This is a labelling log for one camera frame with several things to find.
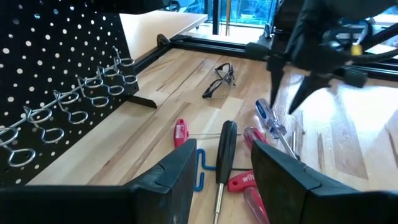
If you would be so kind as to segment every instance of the screwdriver handle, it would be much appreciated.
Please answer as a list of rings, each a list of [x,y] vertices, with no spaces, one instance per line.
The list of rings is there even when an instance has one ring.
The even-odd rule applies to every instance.
[[[225,121],[220,134],[216,161],[216,183],[227,184],[231,174],[238,126],[234,121]]]

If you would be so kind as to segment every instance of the pegboard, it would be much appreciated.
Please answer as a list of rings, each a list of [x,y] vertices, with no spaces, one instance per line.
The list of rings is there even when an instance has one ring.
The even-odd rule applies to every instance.
[[[114,65],[115,46],[120,57],[129,57],[123,27],[118,14],[90,12],[64,0],[13,0],[0,2],[0,127],[9,127],[26,117],[24,106],[39,109],[55,100],[54,90],[69,92],[78,86],[77,77],[96,76],[97,66]],[[132,75],[132,67],[122,67],[121,73]],[[121,85],[124,92],[111,96],[105,86],[84,88],[88,97],[106,96],[108,104],[94,107],[82,97],[69,105],[69,112],[84,111],[88,117],[81,124],[71,124],[68,113],[56,103],[49,107],[50,119],[37,124],[41,128],[60,128],[61,140],[45,143],[41,129],[27,121],[18,125],[18,137],[7,146],[11,149],[33,149],[35,158],[25,166],[11,167],[10,152],[0,147],[0,185],[23,185],[61,156],[97,124],[104,120],[125,99],[138,90],[137,82],[125,84],[120,76],[103,77],[104,84]],[[73,98],[69,95],[63,101]],[[37,121],[47,116],[42,111],[33,116]],[[59,131],[46,134],[56,139]],[[4,142],[12,131],[0,135]],[[30,152],[18,153],[13,163],[21,163]]]

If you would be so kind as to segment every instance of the wooden surface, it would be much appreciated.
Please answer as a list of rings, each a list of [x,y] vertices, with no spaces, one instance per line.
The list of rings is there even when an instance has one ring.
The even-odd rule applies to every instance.
[[[215,66],[223,62],[233,64],[236,87],[227,98],[202,99],[215,78]],[[370,80],[357,90],[335,82],[333,88],[313,94],[293,116],[286,116],[302,72],[289,67],[285,71],[276,109],[289,130],[288,139],[293,129],[298,131],[302,160],[360,190],[398,189],[398,84]],[[144,70],[139,82],[144,95],[163,101],[157,110],[123,104],[30,184],[123,184],[174,149],[178,118],[188,121],[191,133],[219,132],[227,119],[237,122],[238,131],[261,128],[253,105],[258,98],[268,99],[270,90],[264,62],[178,49]],[[271,143],[284,151],[277,142]],[[218,139],[200,138],[198,147],[205,149],[207,163],[215,164]],[[234,166],[251,167],[242,137]],[[193,196],[190,223],[211,223],[215,193],[215,173],[206,171],[203,191]],[[224,193],[220,223],[255,223],[242,194]]]
[[[156,48],[156,36],[171,38],[199,26],[207,15],[153,11],[140,15],[120,14],[130,57],[139,60]]]

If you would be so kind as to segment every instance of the screwdriver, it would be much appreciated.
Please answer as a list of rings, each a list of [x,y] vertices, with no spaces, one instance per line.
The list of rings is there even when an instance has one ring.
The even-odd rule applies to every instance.
[[[217,161],[216,161],[216,203],[214,208],[213,224],[217,224],[218,216],[221,211],[221,203],[223,200],[224,186],[228,183],[229,175],[231,174],[235,148],[236,136],[238,133],[238,126],[234,121],[225,121],[223,129],[220,134],[220,141],[218,143]]]

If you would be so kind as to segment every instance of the metal rod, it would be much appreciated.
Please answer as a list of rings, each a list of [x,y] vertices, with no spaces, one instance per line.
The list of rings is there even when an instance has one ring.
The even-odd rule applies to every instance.
[[[296,131],[292,133],[292,150],[293,153],[296,154]]]
[[[218,216],[221,211],[221,203],[223,201],[223,192],[224,192],[224,184],[218,184],[217,194],[216,194],[216,203],[214,204],[214,220],[213,224],[217,224]]]
[[[280,139],[281,143],[284,145],[287,154],[289,154],[290,156],[292,156],[294,159],[297,159],[297,156],[294,154],[292,148],[289,146],[289,144],[287,144],[286,138],[285,136],[283,136],[280,132],[276,132],[278,135],[278,138]]]
[[[221,133],[189,133],[189,135],[220,135]]]

